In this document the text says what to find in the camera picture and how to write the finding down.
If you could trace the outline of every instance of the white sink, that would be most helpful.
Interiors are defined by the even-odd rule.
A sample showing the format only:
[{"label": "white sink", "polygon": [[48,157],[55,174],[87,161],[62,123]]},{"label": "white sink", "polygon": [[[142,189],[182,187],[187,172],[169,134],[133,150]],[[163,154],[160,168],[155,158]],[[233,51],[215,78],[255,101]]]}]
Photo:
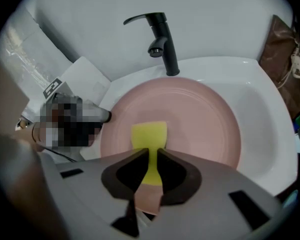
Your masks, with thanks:
[{"label": "white sink", "polygon": [[[277,195],[297,177],[297,153],[288,110],[267,74],[254,59],[202,57],[178,61],[180,74],[211,87],[228,103],[240,129],[238,171]],[[111,110],[133,87],[164,78],[164,65],[154,66],[113,81],[100,103]],[[85,158],[100,157],[100,137],[83,150]]]}]

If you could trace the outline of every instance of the plate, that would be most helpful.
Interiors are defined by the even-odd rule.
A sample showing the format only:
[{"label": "plate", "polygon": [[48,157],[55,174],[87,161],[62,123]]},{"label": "plate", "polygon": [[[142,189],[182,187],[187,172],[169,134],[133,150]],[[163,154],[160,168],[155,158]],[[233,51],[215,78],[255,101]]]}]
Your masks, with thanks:
[{"label": "plate", "polygon": [[[132,125],[166,121],[167,149],[238,166],[237,120],[222,97],[198,81],[164,77],[144,82],[121,97],[111,112],[112,119],[103,125],[101,134],[101,157],[132,149]],[[147,212],[147,208],[137,208]]]}]

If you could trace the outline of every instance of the faucet spout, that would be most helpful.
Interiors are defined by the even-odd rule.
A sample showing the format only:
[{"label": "faucet spout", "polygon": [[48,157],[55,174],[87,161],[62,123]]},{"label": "faucet spout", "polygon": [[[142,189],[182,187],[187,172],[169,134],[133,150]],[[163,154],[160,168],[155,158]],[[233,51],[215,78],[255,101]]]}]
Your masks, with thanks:
[{"label": "faucet spout", "polygon": [[172,77],[178,75],[180,70],[177,55],[165,13],[153,12],[141,14],[126,19],[123,24],[126,25],[142,18],[147,19],[156,38],[149,46],[148,53],[154,58],[162,56],[167,76]]}]

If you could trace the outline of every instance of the yellow sponge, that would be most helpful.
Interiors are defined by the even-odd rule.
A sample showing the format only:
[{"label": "yellow sponge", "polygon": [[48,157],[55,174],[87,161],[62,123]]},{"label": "yellow sponge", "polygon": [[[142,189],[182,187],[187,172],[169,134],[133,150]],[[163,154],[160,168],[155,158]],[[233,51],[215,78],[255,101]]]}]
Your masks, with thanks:
[{"label": "yellow sponge", "polygon": [[134,149],[149,149],[149,165],[142,184],[162,186],[157,170],[157,150],[167,142],[167,123],[164,121],[144,122],[131,127],[131,142]]}]

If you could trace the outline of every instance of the white wall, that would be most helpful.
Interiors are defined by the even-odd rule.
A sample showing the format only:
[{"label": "white wall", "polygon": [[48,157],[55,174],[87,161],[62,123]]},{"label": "white wall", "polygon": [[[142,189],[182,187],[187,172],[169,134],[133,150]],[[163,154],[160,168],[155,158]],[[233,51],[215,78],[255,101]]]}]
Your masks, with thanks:
[{"label": "white wall", "polygon": [[115,80],[162,64],[147,49],[154,40],[146,20],[123,21],[143,13],[164,12],[178,60],[204,56],[257,59],[272,15],[288,25],[292,9],[285,0],[26,0],[42,30],[74,62],[90,60]]}]

